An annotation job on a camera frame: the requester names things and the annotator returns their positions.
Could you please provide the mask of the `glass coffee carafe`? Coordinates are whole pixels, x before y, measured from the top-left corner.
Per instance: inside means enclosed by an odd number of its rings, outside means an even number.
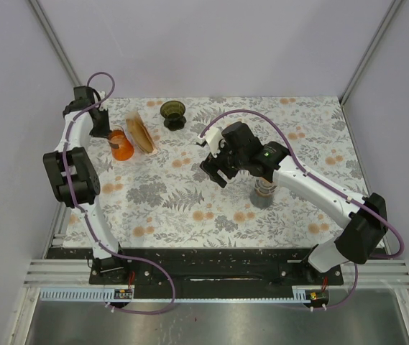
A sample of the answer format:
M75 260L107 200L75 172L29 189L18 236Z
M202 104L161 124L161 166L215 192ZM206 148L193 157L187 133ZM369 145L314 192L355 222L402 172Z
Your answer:
M274 194L275 193L270 194L270 195L261 194L261 193L258 193L255 189L253 189L249 197L254 207L259 208L259 209L266 209L272 205Z

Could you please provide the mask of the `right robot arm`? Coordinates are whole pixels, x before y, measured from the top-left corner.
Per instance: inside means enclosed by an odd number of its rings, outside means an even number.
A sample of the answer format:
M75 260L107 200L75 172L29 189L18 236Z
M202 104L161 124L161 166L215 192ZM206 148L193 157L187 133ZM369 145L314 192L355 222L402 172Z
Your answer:
M197 143L210 150L201 169L220 187L247 171L305 198L341 227L340 235L315 245L304 259L301 275L309 284L318 284L337 265L364 264L387 232L383 197L364 197L316 176L282 144L262 144L245 123L238 121L224 130L212 126Z

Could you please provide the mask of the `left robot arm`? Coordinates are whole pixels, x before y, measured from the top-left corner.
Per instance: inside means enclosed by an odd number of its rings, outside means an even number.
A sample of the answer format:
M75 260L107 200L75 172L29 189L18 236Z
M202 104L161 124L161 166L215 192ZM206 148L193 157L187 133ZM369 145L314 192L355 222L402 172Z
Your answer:
M109 113L101 94L90 86L73 89L74 100L63 111L65 127L57 147L43 155L43 164L57 201L74 210L86 226L92 246L91 284L122 284L130 267L111 232L98 196L101 184L86 149L90 138L111 134Z

